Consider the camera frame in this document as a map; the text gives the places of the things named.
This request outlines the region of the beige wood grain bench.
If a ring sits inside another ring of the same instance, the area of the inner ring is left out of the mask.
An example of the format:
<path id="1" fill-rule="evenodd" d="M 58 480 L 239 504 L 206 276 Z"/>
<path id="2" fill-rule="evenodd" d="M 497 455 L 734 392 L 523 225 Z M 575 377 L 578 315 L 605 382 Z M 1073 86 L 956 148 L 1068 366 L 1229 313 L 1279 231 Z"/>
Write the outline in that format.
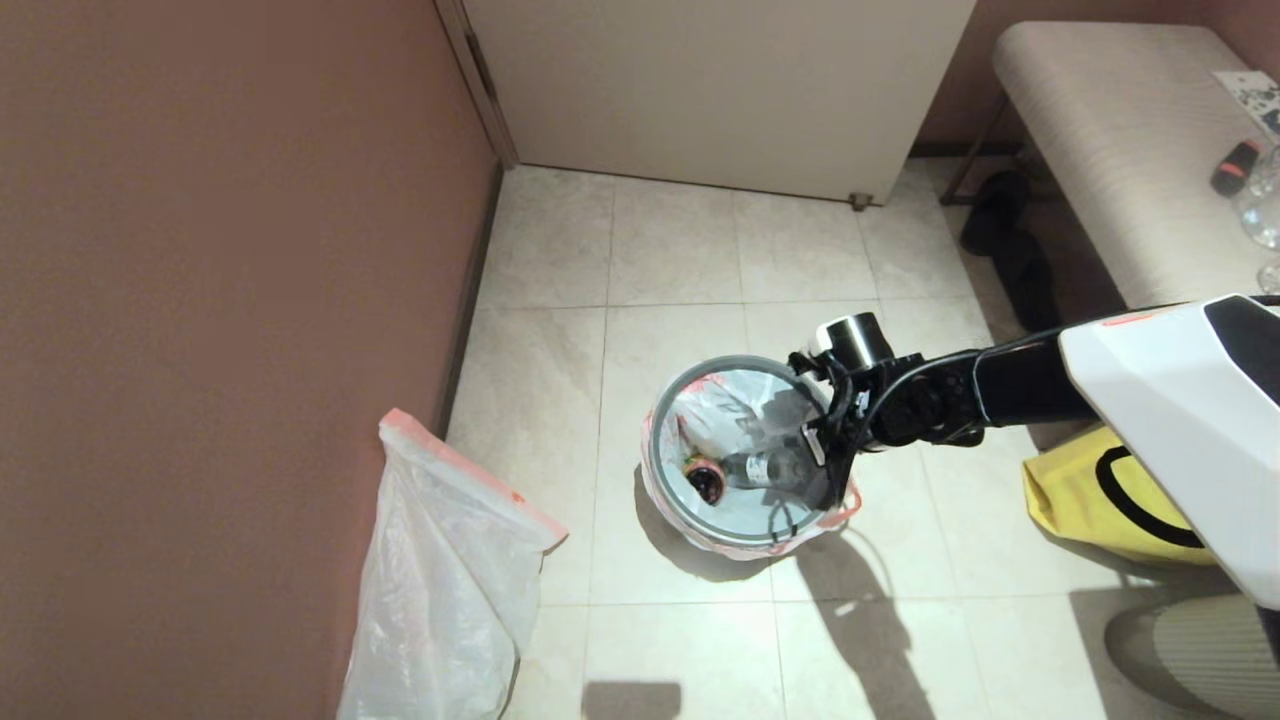
<path id="1" fill-rule="evenodd" d="M 995 73 L 1132 307 L 1260 293 L 1271 252 L 1210 184 L 1260 129 L 1217 79 L 1244 61 L 1211 29 L 1027 20 Z"/>

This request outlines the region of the white door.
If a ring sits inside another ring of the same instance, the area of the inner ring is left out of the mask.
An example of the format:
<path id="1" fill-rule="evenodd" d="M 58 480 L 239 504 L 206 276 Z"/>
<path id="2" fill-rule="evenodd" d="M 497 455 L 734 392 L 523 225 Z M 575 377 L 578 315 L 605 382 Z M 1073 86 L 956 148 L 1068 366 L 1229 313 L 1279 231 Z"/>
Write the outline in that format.
<path id="1" fill-rule="evenodd" d="M 887 201 L 975 0 L 463 0 L 520 161 Z"/>

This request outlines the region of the white door frame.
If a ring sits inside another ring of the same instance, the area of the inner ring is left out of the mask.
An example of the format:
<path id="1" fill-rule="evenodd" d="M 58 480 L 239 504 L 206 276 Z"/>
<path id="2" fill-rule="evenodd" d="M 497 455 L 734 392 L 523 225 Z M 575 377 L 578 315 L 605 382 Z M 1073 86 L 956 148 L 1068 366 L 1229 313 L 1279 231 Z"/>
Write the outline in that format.
<path id="1" fill-rule="evenodd" d="M 506 123 L 497 87 L 480 41 L 465 8 L 465 0 L 431 0 L 449 40 L 454 59 L 467 85 L 474 106 L 493 152 L 504 170 L 520 164 L 513 137 Z"/>

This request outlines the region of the clear plastic bag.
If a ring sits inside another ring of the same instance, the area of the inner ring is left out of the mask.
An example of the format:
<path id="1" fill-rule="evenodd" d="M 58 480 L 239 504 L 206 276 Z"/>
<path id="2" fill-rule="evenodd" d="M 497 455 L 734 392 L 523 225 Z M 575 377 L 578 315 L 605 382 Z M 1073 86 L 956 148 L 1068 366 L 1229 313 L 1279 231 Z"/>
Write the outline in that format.
<path id="1" fill-rule="evenodd" d="M 801 437 L 820 427 L 829 400 L 818 384 L 782 363 L 754 355 L 713 357 L 678 374 L 659 392 L 643 429 L 643 483 L 662 516 L 700 550 L 735 561 L 785 556 L 844 527 L 861 510 L 814 511 L 806 492 L 817 465 Z M 808 480 L 791 491 L 740 489 L 705 505 L 684 478 L 703 455 L 721 464 L 733 454 L 787 447 L 806 461 Z"/>

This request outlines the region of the white blue printed card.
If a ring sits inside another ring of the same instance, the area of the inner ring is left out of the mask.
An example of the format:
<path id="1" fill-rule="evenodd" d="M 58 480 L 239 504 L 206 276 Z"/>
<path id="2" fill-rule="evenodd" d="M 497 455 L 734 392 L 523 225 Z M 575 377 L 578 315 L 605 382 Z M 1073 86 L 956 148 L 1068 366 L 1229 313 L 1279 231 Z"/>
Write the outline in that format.
<path id="1" fill-rule="evenodd" d="M 1213 77 L 1252 120 L 1280 143 L 1280 82 L 1262 70 L 1216 70 Z"/>

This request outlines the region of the round colourful food cup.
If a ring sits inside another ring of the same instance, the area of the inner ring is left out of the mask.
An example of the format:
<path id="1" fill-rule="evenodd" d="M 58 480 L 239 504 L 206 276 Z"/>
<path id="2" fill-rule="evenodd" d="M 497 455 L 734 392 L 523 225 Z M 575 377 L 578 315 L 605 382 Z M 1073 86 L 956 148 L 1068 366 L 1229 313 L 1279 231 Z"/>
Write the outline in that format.
<path id="1" fill-rule="evenodd" d="M 691 456 L 684 464 L 684 478 L 708 506 L 717 506 L 724 496 L 724 473 L 713 459 L 703 455 Z"/>

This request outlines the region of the yellow fabric bag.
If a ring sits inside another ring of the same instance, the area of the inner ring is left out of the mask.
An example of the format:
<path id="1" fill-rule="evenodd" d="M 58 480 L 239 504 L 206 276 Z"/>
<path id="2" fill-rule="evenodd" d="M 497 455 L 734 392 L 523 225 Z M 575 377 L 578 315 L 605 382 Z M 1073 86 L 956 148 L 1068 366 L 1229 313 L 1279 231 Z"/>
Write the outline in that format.
<path id="1" fill-rule="evenodd" d="M 1023 486 L 1030 519 L 1062 541 L 1149 565 L 1217 562 L 1165 489 L 1107 427 L 1025 460 Z"/>

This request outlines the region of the clear plastic bottle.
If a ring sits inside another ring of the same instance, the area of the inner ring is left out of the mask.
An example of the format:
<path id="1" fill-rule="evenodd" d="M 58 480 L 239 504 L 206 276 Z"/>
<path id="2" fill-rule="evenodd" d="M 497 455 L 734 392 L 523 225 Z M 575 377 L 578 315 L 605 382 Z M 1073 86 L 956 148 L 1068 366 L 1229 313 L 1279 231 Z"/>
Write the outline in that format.
<path id="1" fill-rule="evenodd" d="M 787 447 L 733 454 L 723 457 L 719 465 L 727 483 L 740 489 L 791 491 L 810 475 L 806 461 Z"/>

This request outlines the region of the small black red object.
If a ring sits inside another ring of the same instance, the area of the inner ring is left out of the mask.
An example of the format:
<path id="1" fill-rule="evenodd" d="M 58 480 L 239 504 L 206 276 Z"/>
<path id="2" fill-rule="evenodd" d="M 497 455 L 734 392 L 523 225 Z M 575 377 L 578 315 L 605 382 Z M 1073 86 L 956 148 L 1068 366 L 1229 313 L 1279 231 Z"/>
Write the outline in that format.
<path id="1" fill-rule="evenodd" d="M 1236 143 L 1231 151 L 1215 167 L 1210 177 L 1211 190 L 1224 199 L 1231 199 L 1248 184 L 1261 146 L 1253 140 Z"/>

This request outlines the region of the black slipper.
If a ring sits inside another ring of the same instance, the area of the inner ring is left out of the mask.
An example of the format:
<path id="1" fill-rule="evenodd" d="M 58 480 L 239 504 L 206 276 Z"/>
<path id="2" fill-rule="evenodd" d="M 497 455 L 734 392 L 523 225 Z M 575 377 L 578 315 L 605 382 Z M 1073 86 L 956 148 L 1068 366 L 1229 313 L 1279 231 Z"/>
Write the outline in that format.
<path id="1" fill-rule="evenodd" d="M 1014 315 L 1025 331 L 1047 331 L 1062 323 L 1050 260 L 1032 233 L 1006 233 L 996 243 L 992 260 Z"/>
<path id="2" fill-rule="evenodd" d="M 959 236 L 960 246 L 972 255 L 988 258 L 1001 238 L 1018 228 L 1030 195 L 1032 183 L 1020 172 L 1001 170 L 989 176 L 973 199 Z"/>

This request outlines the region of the grey ribbed cushion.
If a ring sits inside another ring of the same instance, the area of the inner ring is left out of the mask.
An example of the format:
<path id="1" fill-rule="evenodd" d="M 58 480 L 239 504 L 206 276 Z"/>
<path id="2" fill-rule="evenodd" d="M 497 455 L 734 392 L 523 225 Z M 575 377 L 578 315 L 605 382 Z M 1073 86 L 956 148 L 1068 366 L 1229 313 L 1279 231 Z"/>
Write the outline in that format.
<path id="1" fill-rule="evenodd" d="M 1129 609 L 1103 632 L 1114 666 L 1185 710 L 1280 720 L 1280 610 L 1243 594 Z"/>

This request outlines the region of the thin metal bench leg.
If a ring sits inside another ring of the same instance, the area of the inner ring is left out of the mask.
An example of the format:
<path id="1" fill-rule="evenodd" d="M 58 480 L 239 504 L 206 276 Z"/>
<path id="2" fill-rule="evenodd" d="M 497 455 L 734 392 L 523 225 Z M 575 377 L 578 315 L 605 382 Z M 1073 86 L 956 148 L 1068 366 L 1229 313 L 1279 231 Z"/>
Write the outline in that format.
<path id="1" fill-rule="evenodd" d="M 969 143 L 961 161 L 957 164 L 955 170 L 948 177 L 948 182 L 940 196 L 940 204 L 945 208 L 970 205 L 973 202 L 972 195 L 961 195 L 960 188 L 969 174 L 970 169 L 974 167 L 982 149 L 987 145 L 989 136 L 997 129 L 1004 114 L 1010 105 L 1009 95 L 1004 91 L 998 95 L 993 109 L 991 110 L 986 123 L 982 126 L 980 131 L 975 138 Z"/>

